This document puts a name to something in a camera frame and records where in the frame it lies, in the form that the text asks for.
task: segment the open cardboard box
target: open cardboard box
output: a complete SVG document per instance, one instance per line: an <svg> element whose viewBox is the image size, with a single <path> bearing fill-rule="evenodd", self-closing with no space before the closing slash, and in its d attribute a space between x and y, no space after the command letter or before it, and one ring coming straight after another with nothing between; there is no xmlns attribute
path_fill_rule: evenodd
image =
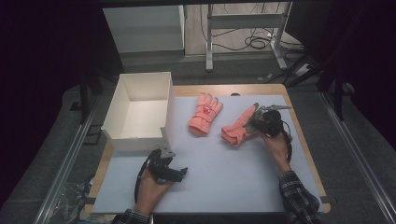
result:
<svg viewBox="0 0 396 224"><path fill-rule="evenodd" d="M170 72L121 74L102 131L115 150L171 149Z"/></svg>

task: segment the pink glove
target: pink glove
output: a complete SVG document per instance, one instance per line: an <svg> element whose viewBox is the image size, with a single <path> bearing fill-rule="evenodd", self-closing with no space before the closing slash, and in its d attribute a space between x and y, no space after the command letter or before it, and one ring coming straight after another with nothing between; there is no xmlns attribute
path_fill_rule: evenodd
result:
<svg viewBox="0 0 396 224"><path fill-rule="evenodd" d="M250 124L250 119L257 107L259 107L257 103L251 105L233 125L222 127L221 137L231 145L239 147L246 138L257 133L258 130Z"/></svg>
<svg viewBox="0 0 396 224"><path fill-rule="evenodd" d="M201 92L198 97L195 114L189 121L189 130L195 135L209 133L210 123L222 109L222 103L217 97L212 99L211 94Z"/></svg>

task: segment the plaid sleeve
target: plaid sleeve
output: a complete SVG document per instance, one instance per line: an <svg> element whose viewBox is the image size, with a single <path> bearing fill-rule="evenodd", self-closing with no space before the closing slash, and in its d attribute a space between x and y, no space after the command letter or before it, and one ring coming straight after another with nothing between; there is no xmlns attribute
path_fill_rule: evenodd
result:
<svg viewBox="0 0 396 224"><path fill-rule="evenodd" d="M148 224L149 217L131 209L127 209L117 224Z"/></svg>
<svg viewBox="0 0 396 224"><path fill-rule="evenodd" d="M279 176L279 190L290 224L321 223L318 199L308 192L294 171Z"/></svg>

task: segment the wooden table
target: wooden table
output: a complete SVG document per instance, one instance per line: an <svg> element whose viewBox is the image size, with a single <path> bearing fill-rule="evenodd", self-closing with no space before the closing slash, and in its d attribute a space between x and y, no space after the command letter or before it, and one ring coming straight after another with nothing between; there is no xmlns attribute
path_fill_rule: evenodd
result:
<svg viewBox="0 0 396 224"><path fill-rule="evenodd" d="M199 86L174 86L175 96L198 96L200 92L209 92L214 96L229 96L232 93L239 93L241 95L283 95L287 105L292 105L289 95L286 91L285 86L282 84L248 84L248 85L199 85ZM304 154L311 168L312 176L315 178L318 192L320 197L326 197L326 192L320 181L317 168L314 160L312 159L308 145L305 141L303 131L301 130L300 124L297 120L294 109L290 110L290 116L293 120L294 127L297 131L298 138L304 150ZM89 198L96 198L99 189L105 179L107 166L110 162L111 155L113 153L113 146L107 142L102 159L99 163L96 171L95 178L93 179L93 185L89 194ZM324 212L330 212L331 206L329 203L324 203ZM92 204L85 205L85 211L90 213L93 209Z"/></svg>

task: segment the glove cuff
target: glove cuff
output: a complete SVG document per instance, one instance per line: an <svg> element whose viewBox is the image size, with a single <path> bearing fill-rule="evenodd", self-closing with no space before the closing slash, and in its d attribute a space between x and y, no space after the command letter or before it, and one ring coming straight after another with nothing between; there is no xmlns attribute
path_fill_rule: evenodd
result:
<svg viewBox="0 0 396 224"><path fill-rule="evenodd" d="M195 135L209 134L210 123L205 119L193 117L189 120L189 131Z"/></svg>
<svg viewBox="0 0 396 224"><path fill-rule="evenodd" d="M236 147L241 145L246 133L245 128L241 126L230 125L221 128L221 138Z"/></svg>

